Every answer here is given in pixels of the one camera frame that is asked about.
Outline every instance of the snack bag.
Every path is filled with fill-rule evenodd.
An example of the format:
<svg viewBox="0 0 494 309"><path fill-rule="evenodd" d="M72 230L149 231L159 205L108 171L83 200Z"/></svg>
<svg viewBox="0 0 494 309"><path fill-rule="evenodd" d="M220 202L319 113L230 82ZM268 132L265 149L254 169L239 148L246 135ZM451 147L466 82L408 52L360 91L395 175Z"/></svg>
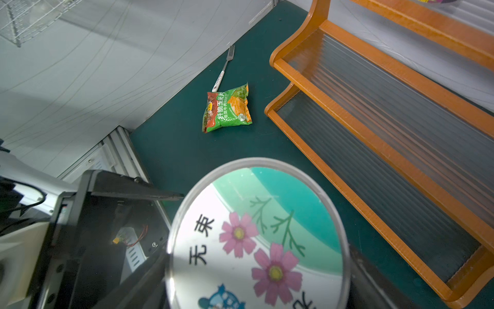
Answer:
<svg viewBox="0 0 494 309"><path fill-rule="evenodd" d="M225 92L208 92L203 132L220 127L250 125L252 119L247 109L247 96L248 84Z"/></svg>

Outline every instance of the white wall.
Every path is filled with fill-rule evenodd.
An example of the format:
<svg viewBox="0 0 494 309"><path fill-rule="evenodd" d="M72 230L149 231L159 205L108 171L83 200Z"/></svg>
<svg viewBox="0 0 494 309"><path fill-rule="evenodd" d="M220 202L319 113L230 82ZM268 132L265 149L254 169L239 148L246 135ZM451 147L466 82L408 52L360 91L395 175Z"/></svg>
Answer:
<svg viewBox="0 0 494 309"><path fill-rule="evenodd" d="M311 0L289 1L305 10L309 10L312 3ZM465 21L462 18L464 11L455 8L459 2L466 1L483 3L486 5L483 12L494 16L492 0L458 0L458 3L442 6L442 8L451 8L450 11L438 9L437 6L434 8L455 19ZM491 70L350 0L331 0L328 20L423 75L494 111L494 72ZM468 23L490 33L494 20L485 23L482 18L478 20L470 18Z"/></svg>
<svg viewBox="0 0 494 309"><path fill-rule="evenodd" d="M60 175L118 124L144 122L270 2L83 0L20 48L0 38L3 146Z"/></svg>

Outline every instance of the ribbed plastic sheet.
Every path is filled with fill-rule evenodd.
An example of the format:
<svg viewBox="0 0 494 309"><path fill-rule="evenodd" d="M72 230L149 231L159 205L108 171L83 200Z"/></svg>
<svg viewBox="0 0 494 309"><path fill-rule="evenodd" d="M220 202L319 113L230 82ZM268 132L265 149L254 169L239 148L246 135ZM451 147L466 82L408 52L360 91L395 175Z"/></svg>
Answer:
<svg viewBox="0 0 494 309"><path fill-rule="evenodd" d="M480 244L303 92L278 115L444 282Z"/></svg>
<svg viewBox="0 0 494 309"><path fill-rule="evenodd" d="M284 60L494 228L494 140L317 30Z"/></svg>

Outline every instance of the green mat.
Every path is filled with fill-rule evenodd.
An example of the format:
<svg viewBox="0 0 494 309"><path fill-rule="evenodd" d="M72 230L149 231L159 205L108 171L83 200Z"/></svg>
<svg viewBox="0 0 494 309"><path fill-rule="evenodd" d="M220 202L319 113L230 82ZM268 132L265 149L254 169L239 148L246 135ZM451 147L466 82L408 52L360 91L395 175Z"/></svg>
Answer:
<svg viewBox="0 0 494 309"><path fill-rule="evenodd" d="M280 2L235 43L219 91L249 83L253 124L201 132L206 93L224 65L226 52L194 78L130 135L153 184L186 194L216 167L246 157L278 159L306 172L329 195L343 220L348 240L414 302L424 309L447 308L417 273L391 248L298 148L264 115L264 108L289 81L269 66L269 56L302 24L307 12ZM175 214L179 204L167 204ZM491 281L467 307L494 308Z"/></svg>

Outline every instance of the wire rack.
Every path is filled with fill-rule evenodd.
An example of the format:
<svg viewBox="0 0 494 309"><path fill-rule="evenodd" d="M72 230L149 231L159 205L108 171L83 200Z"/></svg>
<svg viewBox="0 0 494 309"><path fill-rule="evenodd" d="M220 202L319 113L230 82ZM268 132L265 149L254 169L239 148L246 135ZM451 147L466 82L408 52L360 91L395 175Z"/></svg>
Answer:
<svg viewBox="0 0 494 309"><path fill-rule="evenodd" d="M0 0L0 36L17 47L82 0Z"/></svg>

